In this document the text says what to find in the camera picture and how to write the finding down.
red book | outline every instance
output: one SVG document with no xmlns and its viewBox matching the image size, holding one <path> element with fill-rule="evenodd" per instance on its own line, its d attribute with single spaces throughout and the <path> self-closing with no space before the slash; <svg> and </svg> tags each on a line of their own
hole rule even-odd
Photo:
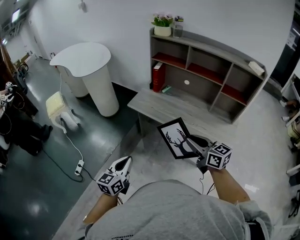
<svg viewBox="0 0 300 240">
<path fill-rule="evenodd" d="M 165 64 L 159 62 L 152 69 L 153 91 L 159 92 L 165 84 Z"/>
</svg>

picture frame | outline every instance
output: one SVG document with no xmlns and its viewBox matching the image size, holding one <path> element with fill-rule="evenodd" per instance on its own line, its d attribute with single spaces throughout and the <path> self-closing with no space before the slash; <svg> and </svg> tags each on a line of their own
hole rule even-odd
<svg viewBox="0 0 300 240">
<path fill-rule="evenodd" d="M 197 157 L 186 143 L 186 138 L 190 137 L 190 133 L 182 118 L 177 118 L 159 126 L 158 131 L 175 159 Z"/>
</svg>

white chair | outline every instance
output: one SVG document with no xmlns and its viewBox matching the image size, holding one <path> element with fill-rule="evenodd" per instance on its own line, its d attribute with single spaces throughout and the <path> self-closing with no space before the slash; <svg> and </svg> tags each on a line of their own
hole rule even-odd
<svg viewBox="0 0 300 240">
<path fill-rule="evenodd" d="M 76 124 L 79 124 L 79 120 L 72 113 L 72 108 L 67 104 L 66 99 L 60 92 L 54 93 L 47 99 L 46 108 L 52 123 L 62 129 L 65 134 L 67 133 L 67 130 L 55 120 L 56 117 L 60 117 L 61 113 L 66 112 Z"/>
</svg>

cushion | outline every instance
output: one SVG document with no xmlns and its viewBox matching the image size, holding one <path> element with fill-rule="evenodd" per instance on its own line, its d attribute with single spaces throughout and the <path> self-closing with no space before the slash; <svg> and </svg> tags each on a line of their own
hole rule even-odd
<svg viewBox="0 0 300 240">
<path fill-rule="evenodd" d="M 49 118 L 57 115 L 57 112 L 63 107 L 65 107 L 65 104 L 60 92 L 54 93 L 46 101 L 46 108 Z"/>
</svg>

doorway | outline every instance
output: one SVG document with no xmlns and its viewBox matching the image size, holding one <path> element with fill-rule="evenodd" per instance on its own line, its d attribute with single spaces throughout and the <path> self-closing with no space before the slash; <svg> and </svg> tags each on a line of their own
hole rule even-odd
<svg viewBox="0 0 300 240">
<path fill-rule="evenodd" d="M 37 30 L 34 22 L 31 19 L 29 19 L 28 22 L 29 22 L 29 26 L 30 26 L 30 31 L 33 35 L 33 39 L 34 39 L 34 41 L 37 44 L 37 47 L 39 49 L 39 53 L 40 53 L 39 57 L 41 57 L 45 60 L 49 60 L 49 57 L 48 57 L 48 55 L 45 51 L 45 48 L 43 46 L 43 43 L 41 41 L 41 38 L 39 36 L 38 30 Z"/>
<path fill-rule="evenodd" d="M 300 59 L 300 10 L 295 7 L 294 18 L 290 33 L 278 60 L 278 63 L 271 74 L 271 79 L 280 84 L 283 88 Z"/>
</svg>

